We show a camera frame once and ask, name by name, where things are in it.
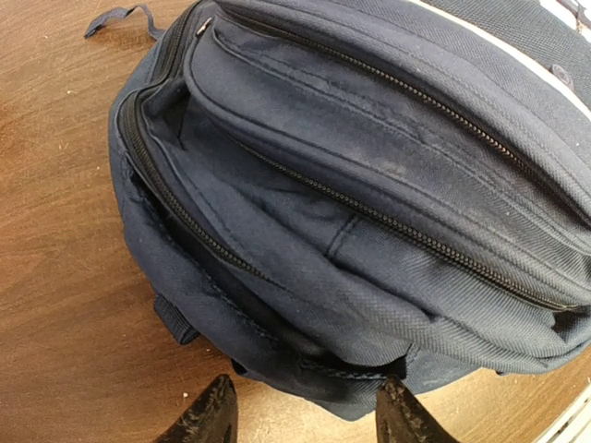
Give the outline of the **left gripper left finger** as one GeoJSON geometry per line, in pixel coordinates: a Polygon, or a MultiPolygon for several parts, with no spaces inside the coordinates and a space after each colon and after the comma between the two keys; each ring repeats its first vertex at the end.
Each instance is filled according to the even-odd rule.
{"type": "Polygon", "coordinates": [[[238,402],[228,375],[219,375],[156,443],[236,443],[238,402]]]}

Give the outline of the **navy blue backpack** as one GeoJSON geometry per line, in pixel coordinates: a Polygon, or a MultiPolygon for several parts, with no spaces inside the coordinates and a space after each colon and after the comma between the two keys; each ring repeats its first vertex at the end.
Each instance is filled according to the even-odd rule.
{"type": "Polygon", "coordinates": [[[590,6],[198,1],[118,93],[127,247],[180,343],[345,420],[590,343],[590,6]]]}

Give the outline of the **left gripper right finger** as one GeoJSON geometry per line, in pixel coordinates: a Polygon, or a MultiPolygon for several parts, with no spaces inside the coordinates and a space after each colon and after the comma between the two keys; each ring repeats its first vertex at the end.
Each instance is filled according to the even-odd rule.
{"type": "Polygon", "coordinates": [[[398,377],[379,387],[375,418],[379,443],[458,443],[398,377]]]}

